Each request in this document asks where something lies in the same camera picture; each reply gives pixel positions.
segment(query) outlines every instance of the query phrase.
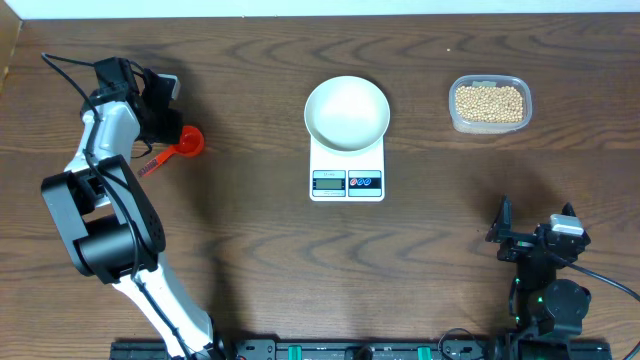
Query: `red measuring scoop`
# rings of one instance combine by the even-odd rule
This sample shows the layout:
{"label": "red measuring scoop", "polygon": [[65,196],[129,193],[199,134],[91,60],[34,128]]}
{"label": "red measuring scoop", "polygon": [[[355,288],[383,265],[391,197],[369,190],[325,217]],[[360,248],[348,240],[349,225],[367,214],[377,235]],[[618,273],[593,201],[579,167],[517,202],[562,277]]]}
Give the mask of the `red measuring scoop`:
{"label": "red measuring scoop", "polygon": [[142,169],[138,171],[138,176],[143,177],[151,174],[160,165],[164,164],[174,154],[184,157],[194,157],[204,149],[204,136],[195,126],[186,125],[182,128],[180,135],[180,143],[171,145],[169,148],[149,161]]}

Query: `plastic container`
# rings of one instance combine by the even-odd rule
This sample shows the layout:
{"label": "plastic container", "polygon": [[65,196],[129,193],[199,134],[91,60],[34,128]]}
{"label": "plastic container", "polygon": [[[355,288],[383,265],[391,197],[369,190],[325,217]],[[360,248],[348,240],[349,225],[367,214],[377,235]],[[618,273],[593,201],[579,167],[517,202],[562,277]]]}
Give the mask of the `plastic container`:
{"label": "plastic container", "polygon": [[[489,123],[481,121],[469,121],[464,119],[456,109],[456,89],[460,86],[513,86],[524,100],[522,106],[522,121],[517,123]],[[449,90],[449,112],[453,120],[453,127],[468,134],[504,134],[522,129],[529,124],[533,115],[533,102],[531,91],[527,84],[513,76],[506,75],[466,75],[456,80]]]}

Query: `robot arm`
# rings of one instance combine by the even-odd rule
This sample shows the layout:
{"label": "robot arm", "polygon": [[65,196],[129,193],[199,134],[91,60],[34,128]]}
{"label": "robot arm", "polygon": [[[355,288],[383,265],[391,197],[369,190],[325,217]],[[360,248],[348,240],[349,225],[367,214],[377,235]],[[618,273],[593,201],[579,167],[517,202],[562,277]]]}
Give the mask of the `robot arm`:
{"label": "robot arm", "polygon": [[[140,95],[131,64],[138,66],[122,58],[93,64],[100,87],[83,106],[78,151],[64,172],[44,179],[42,196],[76,269],[112,284],[136,303],[172,359],[219,357],[212,350],[212,321],[169,266],[160,219],[128,165],[136,140],[179,141],[182,119],[168,106],[180,83],[175,76],[140,68],[137,74],[145,82]],[[83,219],[109,204],[113,214]]]}

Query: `white kitchen scale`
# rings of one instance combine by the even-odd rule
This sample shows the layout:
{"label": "white kitchen scale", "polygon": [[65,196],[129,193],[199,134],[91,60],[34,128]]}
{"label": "white kitchen scale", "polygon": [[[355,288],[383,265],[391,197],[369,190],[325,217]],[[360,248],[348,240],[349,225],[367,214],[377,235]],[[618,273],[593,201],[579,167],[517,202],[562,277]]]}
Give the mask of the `white kitchen scale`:
{"label": "white kitchen scale", "polygon": [[383,136],[389,119],[387,99],[365,79],[333,78],[311,93],[305,106],[311,200],[384,199]]}

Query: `wood grain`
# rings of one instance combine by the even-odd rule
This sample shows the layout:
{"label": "wood grain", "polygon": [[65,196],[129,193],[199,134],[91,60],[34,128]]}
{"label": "wood grain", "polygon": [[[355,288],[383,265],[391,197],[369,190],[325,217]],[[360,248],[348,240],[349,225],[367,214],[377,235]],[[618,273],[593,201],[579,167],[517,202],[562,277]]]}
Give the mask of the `wood grain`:
{"label": "wood grain", "polygon": [[[175,106],[203,128],[206,151],[172,159],[142,186],[172,265],[223,331],[435,339],[452,327],[491,334],[512,325],[514,266],[483,241],[503,193],[521,231],[572,201],[593,240],[579,263],[640,289],[638,23],[640,15],[27,22],[0,98],[0,358],[105,359],[114,339],[157,338],[130,301],[73,269],[41,200],[41,180],[64,168],[82,126],[80,98],[40,52],[122,56],[179,76]],[[96,86],[89,69],[64,68]],[[473,73],[529,84],[534,117],[524,131],[453,129],[449,87]],[[304,103],[344,74],[373,80],[391,102],[380,204],[307,195]],[[605,338],[621,358],[640,334],[638,304],[570,270],[560,275],[593,294],[584,336]]]}

